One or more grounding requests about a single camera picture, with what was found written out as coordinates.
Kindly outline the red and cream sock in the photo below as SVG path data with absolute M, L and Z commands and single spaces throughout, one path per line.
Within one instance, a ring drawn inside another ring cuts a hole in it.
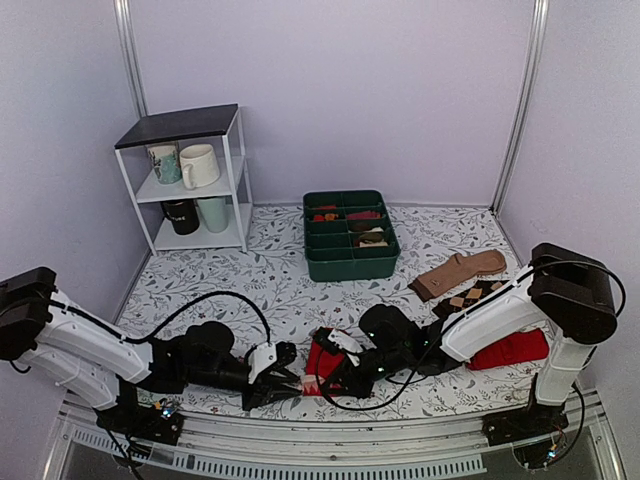
M 302 394 L 304 396 L 320 396 L 319 385 L 332 374 L 345 360 L 343 353 L 334 349 L 323 350 L 316 340 L 318 335 L 328 334 L 328 327 L 320 327 L 312 334 L 312 343 L 305 367 L 305 375 L 301 379 Z

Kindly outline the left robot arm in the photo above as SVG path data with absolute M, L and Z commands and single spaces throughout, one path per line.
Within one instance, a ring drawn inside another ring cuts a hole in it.
M 56 274 L 38 267 L 1 283 L 1 358 L 46 370 L 128 434 L 148 426 L 148 412 L 128 386 L 156 394 L 180 394 L 191 385 L 237 392 L 250 411 L 300 396 L 288 370 L 294 344 L 272 340 L 244 359 L 232 353 L 235 337 L 217 321 L 190 326 L 168 340 L 151 333 L 131 338 L 76 306 L 57 289 Z

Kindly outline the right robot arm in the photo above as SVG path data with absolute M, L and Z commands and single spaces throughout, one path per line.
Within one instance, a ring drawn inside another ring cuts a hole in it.
M 338 396 L 367 398 L 376 381 L 399 371 L 439 375 L 525 327 L 548 322 L 556 336 L 532 383 L 532 402 L 516 421 L 524 435 L 537 436 L 554 422 L 555 407 L 565 403 L 591 352 L 615 333 L 625 303 L 614 300 L 611 286 L 620 282 L 603 263 L 542 243 L 514 279 L 428 326 L 418 326 L 395 306 L 371 307 L 359 321 L 371 349 L 338 329 L 317 330 L 318 356 L 344 359 L 314 380 L 329 403 Z

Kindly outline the rolled socks in bin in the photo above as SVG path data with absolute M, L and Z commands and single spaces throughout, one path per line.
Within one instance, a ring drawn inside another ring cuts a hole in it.
M 391 243 L 392 225 L 386 208 L 374 205 L 322 205 L 305 211 L 305 229 L 310 235 L 345 234 L 354 247 Z

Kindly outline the green divided storage bin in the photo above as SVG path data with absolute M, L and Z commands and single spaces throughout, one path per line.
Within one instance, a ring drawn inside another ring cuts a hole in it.
M 305 258 L 313 281 L 392 276 L 401 248 L 379 191 L 309 192 L 303 210 Z

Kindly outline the black argyle sock pair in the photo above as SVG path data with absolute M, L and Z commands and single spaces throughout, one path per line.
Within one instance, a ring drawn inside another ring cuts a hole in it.
M 450 315 L 459 313 L 475 305 L 505 284 L 506 281 L 502 280 L 478 280 L 469 289 L 440 301 L 432 309 L 432 313 L 439 320 L 446 320 Z

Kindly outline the tan ribbed sock pair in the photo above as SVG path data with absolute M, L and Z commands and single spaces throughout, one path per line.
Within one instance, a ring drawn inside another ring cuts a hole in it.
M 506 267 L 504 255 L 495 249 L 470 256 L 456 253 L 440 266 L 419 275 L 408 284 L 408 288 L 422 302 L 427 302 L 473 277 L 502 273 Z

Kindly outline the folded red sock pair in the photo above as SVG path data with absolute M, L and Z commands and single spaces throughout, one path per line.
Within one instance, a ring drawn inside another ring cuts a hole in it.
M 545 359 L 550 348 L 541 329 L 517 332 L 492 343 L 468 362 L 472 371 L 488 370 Z

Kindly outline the mint green mug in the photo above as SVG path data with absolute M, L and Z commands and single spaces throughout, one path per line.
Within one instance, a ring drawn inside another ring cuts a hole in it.
M 228 227 L 227 206 L 224 197 L 201 198 L 197 200 L 197 206 L 209 232 L 221 233 Z

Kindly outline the black mug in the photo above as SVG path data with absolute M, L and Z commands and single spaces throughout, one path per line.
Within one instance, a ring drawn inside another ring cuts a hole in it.
M 178 235 L 190 235 L 200 227 L 196 206 L 191 199 L 164 201 L 161 208 Z

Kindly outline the white ceramic mug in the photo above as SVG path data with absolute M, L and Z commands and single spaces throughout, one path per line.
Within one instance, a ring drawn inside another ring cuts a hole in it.
M 180 151 L 182 179 L 188 190 L 215 183 L 220 169 L 211 144 L 194 144 Z

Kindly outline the white shelf unit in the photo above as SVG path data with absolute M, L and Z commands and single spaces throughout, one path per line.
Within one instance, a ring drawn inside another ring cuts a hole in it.
M 114 152 L 152 254 L 248 250 L 253 197 L 237 104 L 145 116 Z

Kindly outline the floral teal mug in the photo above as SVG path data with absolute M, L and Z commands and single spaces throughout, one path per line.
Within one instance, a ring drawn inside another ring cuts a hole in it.
M 182 179 L 177 142 L 149 145 L 146 149 L 159 184 L 170 185 Z

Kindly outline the aluminium front rail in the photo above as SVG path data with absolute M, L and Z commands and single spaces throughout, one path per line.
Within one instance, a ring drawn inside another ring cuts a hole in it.
M 597 392 L 572 396 L 553 434 L 491 444 L 484 414 L 311 422 L 188 412 L 176 445 L 100 429 L 68 395 L 47 479 L 627 479 Z

